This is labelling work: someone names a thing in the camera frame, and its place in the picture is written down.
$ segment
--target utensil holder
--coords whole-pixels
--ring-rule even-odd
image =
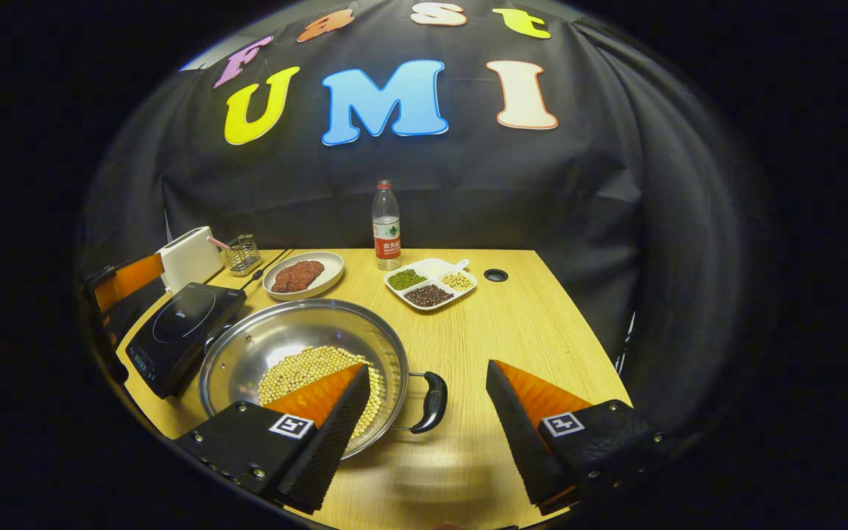
[[[249,275],[263,262],[252,234],[233,238],[226,245],[230,246],[231,250],[222,249],[222,261],[232,276]]]

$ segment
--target plastic bottle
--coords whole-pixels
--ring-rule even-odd
[[[378,181],[378,192],[371,204],[371,233],[375,239],[375,261],[383,271],[401,266],[401,223],[398,199],[390,180]]]

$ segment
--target blue letter m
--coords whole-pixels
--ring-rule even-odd
[[[329,87],[329,131],[325,145],[348,144],[359,137],[351,111],[356,112],[371,135],[380,135],[395,105],[400,104],[391,131],[397,135],[442,134],[447,120],[437,108],[437,73],[444,69],[438,60],[410,60],[397,67],[391,79],[378,88],[364,71],[337,71],[322,81]]]

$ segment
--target wooden table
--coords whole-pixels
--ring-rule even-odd
[[[310,252],[295,251],[292,255]],[[397,332],[411,372],[439,373],[448,384],[447,413],[433,431],[388,431],[373,446],[344,460],[323,508],[309,519],[337,528],[431,529],[450,521],[471,529],[527,526],[545,519],[529,503],[499,419],[486,393],[486,363],[496,358],[534,373],[592,403],[620,399],[626,390],[584,317],[548,271],[527,250],[403,249],[403,263],[469,259],[477,288],[464,298],[421,314],[381,281],[371,249],[332,249],[342,255],[342,279],[321,295],[366,306]],[[261,251],[265,263],[280,251]],[[504,269],[509,280],[488,281],[486,269]],[[249,278],[224,269],[210,285],[239,288]],[[279,303],[260,281],[245,289],[241,315]],[[131,376],[125,386],[137,405],[172,439],[206,420],[198,398],[198,375],[181,396],[158,399],[124,352],[135,332],[171,295],[143,315],[117,349]],[[427,383],[410,380],[395,425],[414,425]]]

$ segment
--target black induction cooker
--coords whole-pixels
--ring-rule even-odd
[[[127,355],[155,395],[175,394],[202,355],[208,332],[232,318],[246,299],[240,289],[189,283],[139,328]]]

